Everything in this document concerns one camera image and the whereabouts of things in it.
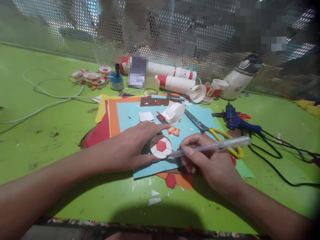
white water bottle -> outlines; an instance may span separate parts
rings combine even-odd
[[[219,97],[226,100],[237,98],[261,68],[262,59],[260,56],[255,54],[247,56],[239,66],[225,77],[224,81],[229,86],[220,93]]]

yellow scissors handle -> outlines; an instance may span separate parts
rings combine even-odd
[[[226,138],[228,138],[228,139],[232,138],[229,134],[227,134],[227,133],[225,133],[225,132],[222,132],[222,131],[220,131],[219,129],[216,129],[216,128],[210,128],[210,129],[209,129],[209,132],[210,132],[218,141],[222,141],[222,139],[221,139],[221,137],[219,137],[219,135],[218,135],[217,133],[221,134],[222,136],[224,136],[224,137],[226,137]],[[229,150],[229,152],[230,152],[235,158],[238,158],[238,159],[243,158],[243,157],[244,157],[244,153],[243,153],[242,148],[241,148],[241,147],[236,147],[236,149],[237,149],[237,152],[238,152],[238,153],[236,153],[235,151],[233,151],[231,148],[229,148],[228,150]]]

hand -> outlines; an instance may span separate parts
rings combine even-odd
[[[92,151],[95,174],[133,170],[160,160],[153,154],[140,152],[150,138],[169,127],[169,124],[145,121],[83,151]]]
[[[199,166],[207,183],[222,196],[235,196],[245,182],[233,166],[229,151],[201,153],[190,148],[191,146],[209,145],[213,142],[212,139],[200,133],[186,137],[179,146],[187,155],[182,157],[182,163],[189,171],[192,170],[193,163]]]

white cable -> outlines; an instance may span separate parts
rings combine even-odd
[[[80,92],[78,92],[78,93],[77,93],[76,95],[74,95],[74,96],[62,97],[62,96],[54,96],[54,95],[51,95],[50,93],[48,93],[47,91],[45,91],[44,89],[42,89],[41,87],[39,87],[37,84],[31,82],[29,79],[26,78],[26,76],[25,76],[26,73],[30,72],[31,70],[40,70],[40,71],[43,71],[43,72],[48,72],[48,73],[51,73],[51,74],[53,74],[53,75],[56,75],[56,76],[65,78],[65,79],[70,80],[70,81],[72,81],[72,82],[74,82],[74,83],[76,83],[76,84],[79,84],[79,85],[81,86],[81,90],[80,90]],[[66,98],[66,100],[59,101],[59,102],[55,102],[55,103],[49,103],[49,104],[45,105],[43,108],[40,108],[39,110],[37,110],[37,111],[35,111],[35,112],[33,112],[33,113],[31,113],[31,114],[23,117],[23,118],[20,118],[20,119],[17,119],[17,120],[13,120],[13,121],[10,121],[10,122],[0,122],[0,124],[8,124],[8,123],[15,123],[15,122],[22,121],[22,120],[24,120],[24,119],[27,119],[27,118],[29,118],[29,117],[32,117],[33,115],[36,115],[37,113],[43,111],[43,110],[46,109],[47,107],[50,107],[50,106],[55,105],[55,104],[64,103],[64,102],[70,101],[70,100],[72,100],[72,99],[74,99],[74,98],[94,98],[94,97],[79,97],[79,95],[80,95],[80,94],[82,93],[82,91],[83,91],[83,85],[81,85],[80,83],[78,83],[78,82],[76,82],[76,81],[73,81],[71,78],[67,78],[67,77],[61,76],[61,75],[59,75],[59,74],[56,74],[56,73],[53,73],[53,72],[49,72],[49,71],[46,71],[46,70],[43,70],[43,69],[40,69],[40,68],[30,68],[30,69],[28,69],[28,70],[25,70],[25,71],[22,73],[21,76],[22,76],[22,78],[23,78],[24,80],[28,81],[29,83],[31,83],[31,84],[34,85],[35,87],[39,88],[39,89],[40,89],[41,91],[43,91],[46,95],[48,95],[48,96],[50,96],[50,97],[54,97],[54,98],[62,98],[62,99],[65,99],[65,98]]]

red hexagon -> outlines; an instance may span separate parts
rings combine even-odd
[[[168,174],[166,184],[169,188],[174,188],[177,185],[176,177],[173,174]]]
[[[167,149],[167,145],[166,145],[166,143],[164,141],[159,141],[157,143],[157,150],[159,152],[164,152],[164,150],[166,150],[166,149]]]

